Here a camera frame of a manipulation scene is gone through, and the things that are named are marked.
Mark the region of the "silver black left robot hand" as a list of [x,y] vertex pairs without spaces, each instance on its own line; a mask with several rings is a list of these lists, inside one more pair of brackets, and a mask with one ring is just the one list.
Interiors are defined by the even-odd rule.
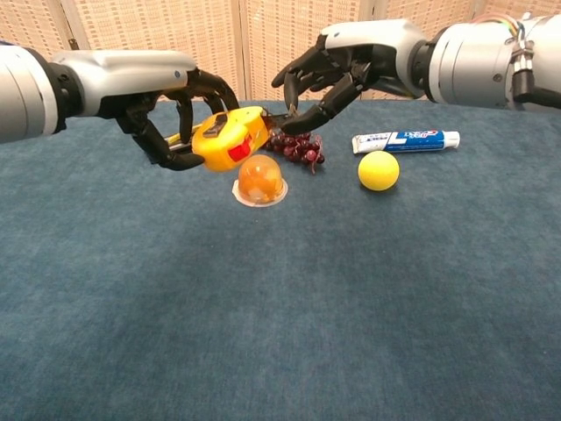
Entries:
[[213,113],[239,106],[222,77],[200,69],[183,52],[72,50],[56,54],[51,65],[60,79],[68,115],[116,120],[152,163],[173,171],[194,168],[203,159],[192,151],[173,151],[149,119],[161,96],[177,103],[184,141],[191,138],[193,98],[203,99]]

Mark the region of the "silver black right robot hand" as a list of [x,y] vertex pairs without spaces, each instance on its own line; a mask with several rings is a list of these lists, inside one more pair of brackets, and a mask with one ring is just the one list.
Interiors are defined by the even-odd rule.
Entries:
[[424,95],[423,32],[404,18],[329,25],[316,43],[274,78],[283,88],[288,117],[280,129],[296,135],[330,122],[363,92],[372,89],[417,99]]

